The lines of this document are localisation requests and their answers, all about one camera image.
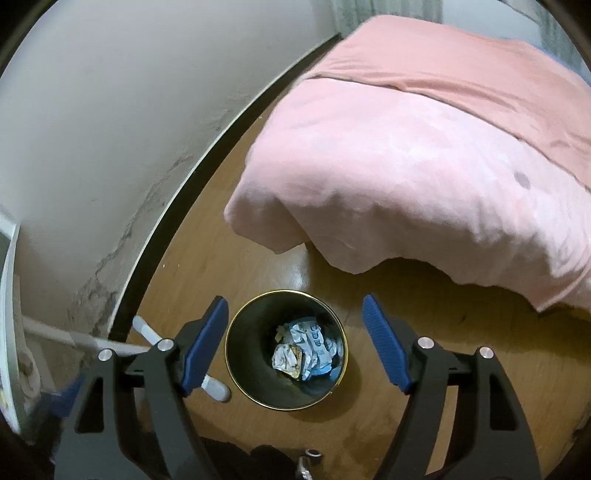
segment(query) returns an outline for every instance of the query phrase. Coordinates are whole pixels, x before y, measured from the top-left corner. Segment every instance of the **floor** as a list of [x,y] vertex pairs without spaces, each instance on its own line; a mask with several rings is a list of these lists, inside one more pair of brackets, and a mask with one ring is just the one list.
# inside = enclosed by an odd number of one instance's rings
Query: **floor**
[[[341,318],[350,362],[333,395],[307,410],[285,413],[253,403],[232,385],[219,348],[209,373],[231,386],[233,398],[220,404],[198,390],[186,400],[200,435],[244,449],[268,443],[291,455],[315,448],[325,454],[315,479],[373,478],[407,401],[388,383],[361,321],[362,297],[376,292],[390,314],[447,349],[472,353],[483,344],[494,349],[522,402],[543,472],[549,472],[591,399],[591,323],[568,309],[538,314],[521,296],[501,288],[458,286],[417,261],[390,260],[351,275],[331,267],[313,248],[301,245],[274,255],[235,235],[224,223],[223,208],[268,113],[243,136],[199,196],[155,273],[139,314],[161,335],[173,337],[183,323],[200,318],[215,295],[228,300],[233,316],[262,292],[302,290],[326,302]],[[429,471],[443,463],[455,393],[448,390]]]

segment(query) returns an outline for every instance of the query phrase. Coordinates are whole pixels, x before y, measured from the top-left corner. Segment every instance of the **black baseboard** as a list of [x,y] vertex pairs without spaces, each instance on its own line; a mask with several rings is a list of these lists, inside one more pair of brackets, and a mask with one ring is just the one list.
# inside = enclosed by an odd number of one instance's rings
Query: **black baseboard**
[[113,325],[109,332],[109,339],[124,342],[131,330],[131,322],[136,315],[139,304],[152,280],[152,276],[174,234],[180,227],[189,209],[199,197],[199,194],[212,177],[224,158],[238,143],[240,137],[248,130],[254,121],[265,111],[271,102],[299,75],[301,75],[312,62],[329,51],[338,41],[338,35],[327,40],[305,58],[300,60],[289,71],[285,72],[267,90],[265,90],[243,113],[236,118],[232,125],[213,145],[203,157],[195,171],[185,182],[172,204],[165,211],[164,216],[156,226],[154,233],[148,240],[144,252],[131,274],[125,291],[122,292],[121,302],[115,313]]

